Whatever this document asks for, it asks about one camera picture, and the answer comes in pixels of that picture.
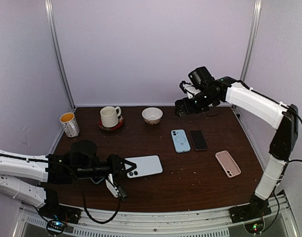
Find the white phone from blue case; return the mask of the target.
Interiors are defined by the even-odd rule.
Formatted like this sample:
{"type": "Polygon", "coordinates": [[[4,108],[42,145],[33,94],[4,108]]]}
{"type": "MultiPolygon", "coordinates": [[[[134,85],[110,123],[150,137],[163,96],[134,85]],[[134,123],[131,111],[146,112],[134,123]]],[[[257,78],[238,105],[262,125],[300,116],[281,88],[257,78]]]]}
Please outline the white phone from blue case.
{"type": "Polygon", "coordinates": [[[127,173],[128,178],[138,178],[149,175],[155,175],[163,172],[160,158],[157,155],[125,158],[126,160],[135,163],[136,168],[127,173]]]}

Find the purple phone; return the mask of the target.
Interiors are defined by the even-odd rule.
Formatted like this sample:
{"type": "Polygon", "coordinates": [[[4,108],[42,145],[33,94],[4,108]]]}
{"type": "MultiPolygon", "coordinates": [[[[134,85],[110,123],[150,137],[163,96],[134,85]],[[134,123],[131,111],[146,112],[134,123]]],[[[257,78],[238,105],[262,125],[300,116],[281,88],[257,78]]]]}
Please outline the purple phone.
{"type": "Polygon", "coordinates": [[[190,137],[196,151],[205,151],[208,149],[206,140],[200,130],[191,130],[190,137]]]}

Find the pink phone case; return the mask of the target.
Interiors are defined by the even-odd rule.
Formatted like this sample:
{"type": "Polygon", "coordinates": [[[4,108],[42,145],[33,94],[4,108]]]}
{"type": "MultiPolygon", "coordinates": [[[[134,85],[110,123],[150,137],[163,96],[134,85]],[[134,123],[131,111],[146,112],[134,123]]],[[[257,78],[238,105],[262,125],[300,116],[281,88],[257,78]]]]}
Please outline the pink phone case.
{"type": "Polygon", "coordinates": [[[215,158],[228,178],[233,178],[241,174],[239,166],[228,151],[217,152],[215,158]]]}

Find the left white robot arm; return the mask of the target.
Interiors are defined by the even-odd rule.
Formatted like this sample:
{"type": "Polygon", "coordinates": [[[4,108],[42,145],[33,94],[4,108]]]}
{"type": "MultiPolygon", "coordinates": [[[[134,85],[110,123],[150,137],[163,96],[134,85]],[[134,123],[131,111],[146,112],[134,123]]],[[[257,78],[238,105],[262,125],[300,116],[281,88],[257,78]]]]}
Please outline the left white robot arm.
{"type": "Polygon", "coordinates": [[[0,190],[37,208],[43,208],[53,219],[64,215],[58,195],[53,190],[32,187],[22,178],[44,183],[70,184],[77,179],[106,179],[110,190],[120,192],[112,181],[115,176],[133,171],[135,163],[110,155],[106,160],[96,156],[97,145],[89,140],[74,142],[63,155],[30,156],[0,150],[0,190]]]}

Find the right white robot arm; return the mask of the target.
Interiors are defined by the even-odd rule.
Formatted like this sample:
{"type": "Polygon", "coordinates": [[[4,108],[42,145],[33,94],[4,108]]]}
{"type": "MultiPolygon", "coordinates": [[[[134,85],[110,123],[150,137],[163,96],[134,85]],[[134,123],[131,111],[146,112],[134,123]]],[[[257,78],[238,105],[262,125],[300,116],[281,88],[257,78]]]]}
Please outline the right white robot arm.
{"type": "Polygon", "coordinates": [[[252,194],[246,214],[258,217],[265,210],[265,202],[282,180],[289,157],[298,138],[298,108],[266,97],[243,81],[231,77],[214,79],[206,67],[199,67],[188,74],[189,82],[182,81],[180,89],[187,96],[175,102],[179,117],[206,112],[210,106],[221,102],[240,107],[267,122],[276,133],[269,146],[269,161],[262,178],[252,194]]]}

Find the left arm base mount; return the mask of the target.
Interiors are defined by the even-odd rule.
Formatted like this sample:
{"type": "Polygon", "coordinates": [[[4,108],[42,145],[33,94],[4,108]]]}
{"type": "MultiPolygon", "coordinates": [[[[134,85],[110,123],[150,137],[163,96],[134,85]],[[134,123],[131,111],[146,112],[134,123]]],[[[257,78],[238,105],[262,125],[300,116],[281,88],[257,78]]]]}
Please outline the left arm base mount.
{"type": "Polygon", "coordinates": [[[46,222],[46,231],[52,236],[62,234],[68,223],[77,224],[81,210],[59,204],[58,200],[46,200],[45,205],[37,208],[37,213],[46,222]]]}

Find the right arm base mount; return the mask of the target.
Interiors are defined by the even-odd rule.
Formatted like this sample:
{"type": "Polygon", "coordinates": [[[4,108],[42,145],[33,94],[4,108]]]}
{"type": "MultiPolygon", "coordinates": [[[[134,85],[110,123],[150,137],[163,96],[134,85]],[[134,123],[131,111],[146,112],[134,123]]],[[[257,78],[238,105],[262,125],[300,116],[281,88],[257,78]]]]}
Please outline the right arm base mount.
{"type": "Polygon", "coordinates": [[[242,222],[245,231],[252,235],[261,234],[265,230],[264,217],[272,213],[268,200],[256,196],[252,196],[248,204],[233,206],[228,211],[232,223],[242,222]]]}

